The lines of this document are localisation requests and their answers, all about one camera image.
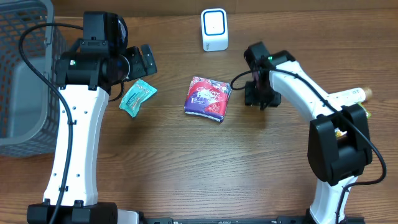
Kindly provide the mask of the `green juice carton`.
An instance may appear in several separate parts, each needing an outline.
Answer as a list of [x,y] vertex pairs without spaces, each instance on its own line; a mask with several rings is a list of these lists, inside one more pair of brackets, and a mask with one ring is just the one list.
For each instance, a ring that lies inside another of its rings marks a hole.
[[342,106],[340,114],[353,124],[365,137],[370,139],[368,125],[368,111],[359,103]]

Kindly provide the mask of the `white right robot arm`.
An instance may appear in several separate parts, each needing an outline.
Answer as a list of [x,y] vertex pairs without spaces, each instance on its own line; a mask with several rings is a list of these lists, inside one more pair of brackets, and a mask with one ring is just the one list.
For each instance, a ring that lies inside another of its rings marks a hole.
[[315,198],[296,223],[364,223],[347,217],[345,205],[358,177],[373,161],[362,88],[329,94],[288,51],[270,54],[262,42],[244,52],[253,80],[245,84],[245,104],[278,107],[286,98],[309,123],[307,158],[317,178]]

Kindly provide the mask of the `teal wet wipes pack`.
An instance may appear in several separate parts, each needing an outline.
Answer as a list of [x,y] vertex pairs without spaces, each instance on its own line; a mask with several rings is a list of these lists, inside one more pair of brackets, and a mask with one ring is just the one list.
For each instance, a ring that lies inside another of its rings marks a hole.
[[144,80],[138,79],[122,98],[119,108],[126,111],[132,118],[135,118],[141,104],[155,93],[157,93],[156,88]]

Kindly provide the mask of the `white tube gold cap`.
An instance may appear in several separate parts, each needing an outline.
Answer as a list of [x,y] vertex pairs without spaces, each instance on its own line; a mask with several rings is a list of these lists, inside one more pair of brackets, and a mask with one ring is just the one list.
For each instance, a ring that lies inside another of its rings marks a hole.
[[368,87],[364,88],[352,88],[349,90],[339,91],[332,93],[328,96],[329,100],[338,103],[339,105],[351,106],[353,104],[363,104],[369,101],[373,97],[372,89]]

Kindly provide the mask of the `red purple pad pack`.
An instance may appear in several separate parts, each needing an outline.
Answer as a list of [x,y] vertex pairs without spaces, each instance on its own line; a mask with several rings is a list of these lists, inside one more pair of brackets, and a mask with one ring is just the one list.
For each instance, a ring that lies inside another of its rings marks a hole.
[[221,123],[226,114],[231,91],[229,83],[193,77],[184,104],[185,113],[203,116]]

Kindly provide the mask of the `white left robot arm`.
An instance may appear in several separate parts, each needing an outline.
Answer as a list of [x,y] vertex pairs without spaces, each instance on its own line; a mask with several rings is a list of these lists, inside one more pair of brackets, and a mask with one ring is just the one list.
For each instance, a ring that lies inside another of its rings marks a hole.
[[86,12],[83,37],[61,54],[56,81],[49,88],[60,101],[59,127],[52,175],[43,201],[29,205],[29,223],[144,222],[142,213],[100,202],[96,162],[101,123],[115,85],[121,90],[121,109],[135,116],[155,88],[143,78],[157,72],[150,47],[128,46],[124,19],[111,12]]

